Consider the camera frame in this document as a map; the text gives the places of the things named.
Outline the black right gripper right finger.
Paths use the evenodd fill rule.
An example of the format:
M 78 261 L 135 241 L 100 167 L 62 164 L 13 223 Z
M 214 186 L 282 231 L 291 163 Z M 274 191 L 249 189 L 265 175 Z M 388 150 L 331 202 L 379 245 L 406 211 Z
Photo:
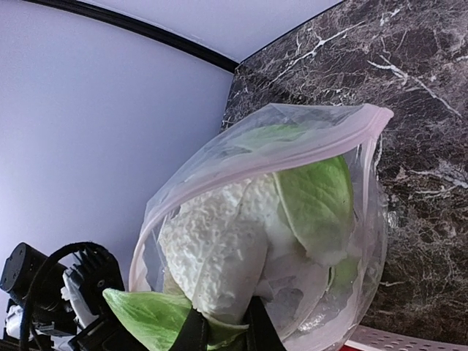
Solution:
M 245 350 L 284 351 L 284 345 L 260 297 L 253 297 L 251 299 L 245 313 L 245 321 L 249 325 L 249 329 L 246 333 Z

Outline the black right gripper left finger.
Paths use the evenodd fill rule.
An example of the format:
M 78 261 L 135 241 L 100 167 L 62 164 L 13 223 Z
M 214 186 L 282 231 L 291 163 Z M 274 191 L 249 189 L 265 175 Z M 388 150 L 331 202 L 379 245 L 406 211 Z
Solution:
M 197 310 L 191 309 L 170 351 L 206 351 L 209 324 Z

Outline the pale green cabbage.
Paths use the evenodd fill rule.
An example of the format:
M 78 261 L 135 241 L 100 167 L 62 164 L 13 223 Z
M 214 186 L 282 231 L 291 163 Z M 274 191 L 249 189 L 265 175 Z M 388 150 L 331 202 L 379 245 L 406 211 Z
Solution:
M 280 339 L 304 329 L 321 302 L 334 308 L 363 281 L 360 227 L 344 156 L 362 129 L 237 124 L 213 140 L 225 152 L 214 183 L 195 181 L 148 224 L 164 219 L 162 292 L 106 289 L 124 327 L 150 350 L 168 350 L 191 309 L 214 334 L 211 349 L 246 334 L 248 304 L 260 297 Z

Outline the clear zip top bag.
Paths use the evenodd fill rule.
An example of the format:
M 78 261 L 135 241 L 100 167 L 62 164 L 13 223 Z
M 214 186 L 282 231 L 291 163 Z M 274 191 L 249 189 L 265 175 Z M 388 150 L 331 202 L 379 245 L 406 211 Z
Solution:
M 167 350 L 189 310 L 211 350 L 338 350 L 372 302 L 387 250 L 374 152 L 384 107 L 271 103 L 217 135 L 148 201 L 125 326 Z

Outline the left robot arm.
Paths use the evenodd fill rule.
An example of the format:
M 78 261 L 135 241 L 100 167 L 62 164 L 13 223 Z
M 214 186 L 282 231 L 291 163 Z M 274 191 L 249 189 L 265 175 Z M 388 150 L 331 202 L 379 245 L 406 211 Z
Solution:
M 70 267 L 26 243 L 6 259 L 1 290 L 10 301 L 1 349 L 18 350 L 29 310 L 29 350 L 143 350 L 102 295 L 107 288 L 124 290 L 117 259 L 90 243 L 73 245 L 68 252 L 74 257 Z

